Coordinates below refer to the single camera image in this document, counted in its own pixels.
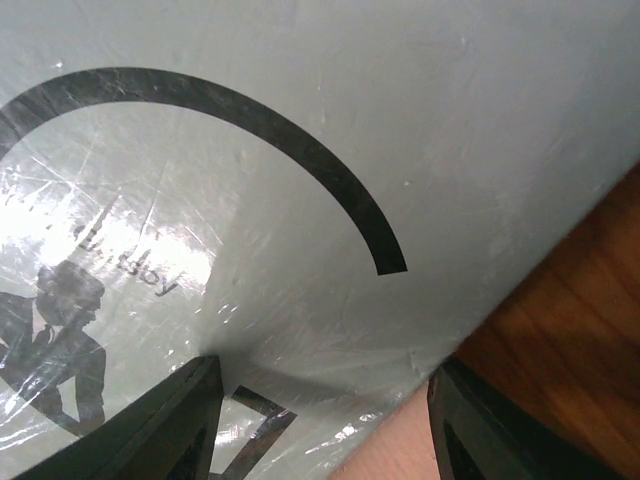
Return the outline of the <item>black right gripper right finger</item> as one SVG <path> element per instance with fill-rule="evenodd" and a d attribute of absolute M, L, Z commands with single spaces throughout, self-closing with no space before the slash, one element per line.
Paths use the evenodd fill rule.
<path fill-rule="evenodd" d="M 429 380 L 442 479 L 620 479 L 621 474 L 527 414 L 458 360 Z"/>

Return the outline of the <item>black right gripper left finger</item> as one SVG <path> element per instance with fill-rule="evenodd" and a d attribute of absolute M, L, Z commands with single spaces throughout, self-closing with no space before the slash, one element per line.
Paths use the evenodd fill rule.
<path fill-rule="evenodd" d="M 223 401 L 220 362 L 196 357 L 19 479 L 207 479 Z"/>

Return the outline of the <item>grey Gatsby book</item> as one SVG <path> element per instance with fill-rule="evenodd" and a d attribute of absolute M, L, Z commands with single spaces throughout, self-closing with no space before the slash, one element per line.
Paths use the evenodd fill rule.
<path fill-rule="evenodd" d="M 325 479 L 639 156 L 635 1 L 5 1 L 1 475 L 220 358 Z"/>

